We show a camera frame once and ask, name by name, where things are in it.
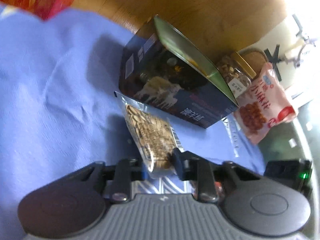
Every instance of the pink snack bag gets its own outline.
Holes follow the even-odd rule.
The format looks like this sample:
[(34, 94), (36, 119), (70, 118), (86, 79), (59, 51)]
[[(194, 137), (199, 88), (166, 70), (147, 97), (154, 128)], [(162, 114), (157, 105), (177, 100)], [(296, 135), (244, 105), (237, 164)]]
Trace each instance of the pink snack bag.
[(259, 77), (237, 101), (240, 108), (234, 116), (254, 144), (259, 143), (271, 127), (290, 122), (298, 114), (279, 84), (271, 63), (265, 63)]

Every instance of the blue cloth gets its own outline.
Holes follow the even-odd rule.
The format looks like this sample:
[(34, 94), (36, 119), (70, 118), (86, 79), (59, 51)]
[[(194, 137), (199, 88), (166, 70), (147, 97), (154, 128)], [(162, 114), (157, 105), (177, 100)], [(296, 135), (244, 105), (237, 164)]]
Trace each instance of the blue cloth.
[[(67, 9), (42, 22), (0, 4), (0, 239), (24, 235), (17, 206), (30, 191), (96, 160), (139, 156), (113, 94), (131, 37), (94, 13)], [(263, 172), (245, 137), (235, 156), (222, 122), (170, 121), (186, 150)]]

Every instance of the open box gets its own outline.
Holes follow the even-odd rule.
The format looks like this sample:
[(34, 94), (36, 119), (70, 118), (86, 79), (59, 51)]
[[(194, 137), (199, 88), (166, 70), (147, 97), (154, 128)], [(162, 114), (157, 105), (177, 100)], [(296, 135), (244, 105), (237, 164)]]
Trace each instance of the open box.
[(146, 22), (125, 46), (119, 89), (203, 128), (238, 108), (213, 63), (159, 16)]

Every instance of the jar of nuts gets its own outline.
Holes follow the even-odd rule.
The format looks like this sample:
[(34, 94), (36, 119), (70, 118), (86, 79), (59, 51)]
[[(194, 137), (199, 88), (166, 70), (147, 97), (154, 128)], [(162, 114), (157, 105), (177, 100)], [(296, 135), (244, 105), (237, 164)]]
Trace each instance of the jar of nuts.
[(237, 52), (232, 53), (230, 56), (224, 56), (217, 63), (217, 68), (235, 98), (247, 90), (251, 80), (256, 76), (255, 71)]

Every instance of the ridged gray panel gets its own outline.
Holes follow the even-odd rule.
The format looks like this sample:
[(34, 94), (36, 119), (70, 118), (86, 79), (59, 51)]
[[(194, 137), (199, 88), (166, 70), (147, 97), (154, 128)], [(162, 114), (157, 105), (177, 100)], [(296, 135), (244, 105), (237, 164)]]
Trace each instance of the ridged gray panel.
[[(41, 238), (26, 236), (24, 240)], [(110, 208), (89, 231), (66, 240), (306, 240), (297, 233), (282, 238), (259, 238), (232, 226), (213, 204), (191, 194), (136, 195), (126, 204)]]

